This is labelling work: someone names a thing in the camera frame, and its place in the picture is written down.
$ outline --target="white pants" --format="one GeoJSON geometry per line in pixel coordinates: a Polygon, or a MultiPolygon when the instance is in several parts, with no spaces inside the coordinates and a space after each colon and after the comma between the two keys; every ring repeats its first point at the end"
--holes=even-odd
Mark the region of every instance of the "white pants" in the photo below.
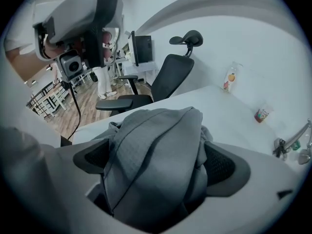
{"type": "Polygon", "coordinates": [[[102,95],[106,94],[107,92],[111,92],[112,88],[107,67],[94,68],[93,72],[96,74],[98,79],[97,92],[102,95]]]}

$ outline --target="chair backrest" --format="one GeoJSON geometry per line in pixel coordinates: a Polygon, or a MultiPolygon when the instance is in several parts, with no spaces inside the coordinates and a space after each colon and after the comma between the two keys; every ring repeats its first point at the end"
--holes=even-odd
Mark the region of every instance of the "chair backrest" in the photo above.
{"type": "Polygon", "coordinates": [[[174,54],[168,55],[152,85],[154,101],[169,98],[189,75],[193,66],[193,59],[174,54]]]}

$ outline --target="plastic bottle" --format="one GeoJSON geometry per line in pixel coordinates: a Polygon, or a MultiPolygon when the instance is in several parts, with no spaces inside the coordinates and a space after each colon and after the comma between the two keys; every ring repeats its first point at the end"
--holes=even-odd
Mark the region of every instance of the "plastic bottle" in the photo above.
{"type": "Polygon", "coordinates": [[[224,78],[223,89],[230,92],[236,82],[237,72],[239,67],[243,67],[241,64],[233,61],[230,68],[228,69],[226,76],[224,78]]]}

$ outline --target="black cable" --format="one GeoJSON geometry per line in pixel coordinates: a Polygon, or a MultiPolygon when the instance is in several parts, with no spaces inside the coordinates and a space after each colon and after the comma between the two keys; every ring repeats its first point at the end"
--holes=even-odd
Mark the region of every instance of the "black cable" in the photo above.
{"type": "Polygon", "coordinates": [[[141,84],[141,83],[137,82],[137,83],[135,83],[135,85],[141,85],[141,86],[146,87],[147,89],[149,89],[149,90],[151,91],[151,88],[149,88],[149,87],[148,87],[147,85],[145,85],[145,84],[141,84]]]}
{"type": "Polygon", "coordinates": [[[43,55],[48,58],[48,59],[51,59],[45,52],[45,47],[44,47],[44,44],[43,44],[43,40],[44,40],[44,35],[41,35],[41,48],[42,48],[42,53],[43,55]]]}
{"type": "Polygon", "coordinates": [[[121,85],[121,86],[115,88],[112,92],[116,91],[117,89],[121,88],[121,87],[124,86],[124,85],[125,85],[125,84],[123,84],[123,85],[121,85]]]}
{"type": "Polygon", "coordinates": [[[80,125],[80,120],[81,120],[81,112],[80,112],[80,109],[78,107],[78,104],[77,104],[77,100],[76,100],[76,97],[75,97],[75,94],[74,94],[74,90],[73,90],[73,87],[72,87],[72,84],[69,82],[69,89],[70,89],[70,92],[72,93],[72,96],[73,96],[73,99],[74,99],[74,103],[77,107],[77,110],[78,110],[78,114],[79,114],[79,121],[78,121],[78,125],[77,127],[75,128],[75,130],[73,131],[73,133],[67,138],[68,140],[71,138],[71,136],[73,136],[73,134],[75,133],[75,131],[77,130],[78,126],[80,125]]]}

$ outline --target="small cup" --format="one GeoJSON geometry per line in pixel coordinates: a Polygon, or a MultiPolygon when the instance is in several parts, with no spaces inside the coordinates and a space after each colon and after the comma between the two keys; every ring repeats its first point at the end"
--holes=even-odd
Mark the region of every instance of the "small cup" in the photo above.
{"type": "Polygon", "coordinates": [[[265,103],[262,105],[262,107],[259,108],[257,113],[254,115],[254,118],[256,121],[261,123],[272,111],[273,111],[273,107],[265,103]]]}

